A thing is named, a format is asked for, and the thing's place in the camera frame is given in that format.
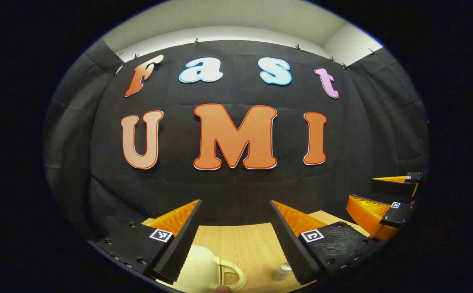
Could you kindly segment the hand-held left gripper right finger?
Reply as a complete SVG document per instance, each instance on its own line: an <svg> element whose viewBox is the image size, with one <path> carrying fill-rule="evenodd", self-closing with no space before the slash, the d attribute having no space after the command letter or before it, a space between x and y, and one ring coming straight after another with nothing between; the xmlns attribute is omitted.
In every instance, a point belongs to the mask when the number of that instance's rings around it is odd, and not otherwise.
<svg viewBox="0 0 473 293"><path fill-rule="evenodd" d="M279 202L269 204L270 222L301 285L348 274L385 246L344 221L326 224Z"/></svg>

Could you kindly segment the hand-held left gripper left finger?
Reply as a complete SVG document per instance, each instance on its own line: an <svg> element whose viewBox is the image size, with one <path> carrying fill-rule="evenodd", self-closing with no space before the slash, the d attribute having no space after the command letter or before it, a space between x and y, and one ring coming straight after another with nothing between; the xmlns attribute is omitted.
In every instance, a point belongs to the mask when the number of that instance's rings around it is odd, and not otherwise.
<svg viewBox="0 0 473 293"><path fill-rule="evenodd" d="M179 278L203 215L203 201L99 202L89 208L92 246L121 269L168 284Z"/></svg>

